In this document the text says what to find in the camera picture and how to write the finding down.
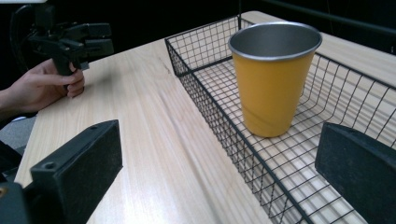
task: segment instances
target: cup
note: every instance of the cup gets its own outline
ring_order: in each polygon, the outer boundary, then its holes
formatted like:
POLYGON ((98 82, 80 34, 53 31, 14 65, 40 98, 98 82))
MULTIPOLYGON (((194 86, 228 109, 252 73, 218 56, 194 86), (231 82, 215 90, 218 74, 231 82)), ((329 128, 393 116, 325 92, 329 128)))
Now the cup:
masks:
POLYGON ((230 37, 242 115, 250 132, 275 137, 289 129, 321 42, 317 29, 291 21, 254 24, 230 37))

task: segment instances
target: dark wall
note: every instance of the dark wall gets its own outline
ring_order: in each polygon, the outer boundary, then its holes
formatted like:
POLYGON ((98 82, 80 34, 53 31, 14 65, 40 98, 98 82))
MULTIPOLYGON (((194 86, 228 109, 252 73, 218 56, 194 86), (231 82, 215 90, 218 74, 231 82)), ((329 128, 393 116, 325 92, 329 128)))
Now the dark wall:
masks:
MULTIPOLYGON (((342 17, 366 21, 396 29, 396 1, 393 0, 284 0, 296 6, 311 8, 342 17)), ((392 52, 394 36, 379 35, 341 23, 308 16, 295 10, 278 7, 262 0, 200 0, 200 1, 78 1, 49 0, 56 8, 56 21, 80 23, 108 22, 112 29, 115 52, 135 48, 213 21, 237 15, 241 11, 259 10, 289 21, 299 21, 320 31, 392 52)), ((22 5, 0 5, 1 88, 9 86, 21 74, 15 64, 8 41, 10 13, 22 5)), ((26 52, 30 66, 39 58, 26 52)))
MULTIPOLYGON (((304 22, 317 27, 321 32, 389 54, 396 54, 396 35, 384 35, 346 23, 322 19, 261 0, 249 2, 262 12, 288 21, 304 22)), ((330 13, 334 16, 387 27, 396 31, 396 1, 394 0, 278 0, 277 2, 314 9, 324 14, 330 13)))

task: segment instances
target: person's arm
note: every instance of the person's arm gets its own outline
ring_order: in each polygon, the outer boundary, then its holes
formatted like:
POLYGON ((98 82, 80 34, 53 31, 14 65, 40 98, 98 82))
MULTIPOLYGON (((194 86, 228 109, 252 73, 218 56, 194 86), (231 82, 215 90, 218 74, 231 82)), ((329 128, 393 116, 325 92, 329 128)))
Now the person's arm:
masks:
POLYGON ((46 60, 0 91, 0 121, 37 112, 65 96, 78 96, 83 93, 84 84, 81 70, 69 77, 61 76, 52 59, 46 60))

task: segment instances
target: black wire basket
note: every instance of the black wire basket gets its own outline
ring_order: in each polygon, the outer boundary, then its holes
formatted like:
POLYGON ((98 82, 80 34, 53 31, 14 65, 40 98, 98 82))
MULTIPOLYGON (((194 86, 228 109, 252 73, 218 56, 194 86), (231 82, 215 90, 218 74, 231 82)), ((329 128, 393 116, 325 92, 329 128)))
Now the black wire basket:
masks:
POLYGON ((252 135, 242 118, 229 37, 235 16, 165 38, 176 76, 274 223, 366 223, 315 169, 325 121, 395 148, 396 90, 316 53, 290 129, 252 135))

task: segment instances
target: wooden table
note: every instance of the wooden table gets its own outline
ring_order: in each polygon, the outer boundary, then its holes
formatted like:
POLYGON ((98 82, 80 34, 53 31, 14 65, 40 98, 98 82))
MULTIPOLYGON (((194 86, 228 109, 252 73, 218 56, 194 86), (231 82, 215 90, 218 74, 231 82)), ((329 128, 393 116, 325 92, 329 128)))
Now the wooden table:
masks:
MULTIPOLYGON (((396 86, 391 55, 325 34, 318 52, 396 86)), ((89 223, 270 222, 175 77, 163 39, 90 67, 83 94, 38 113, 16 182, 27 186, 31 166, 87 127, 118 119, 123 168, 89 223)))

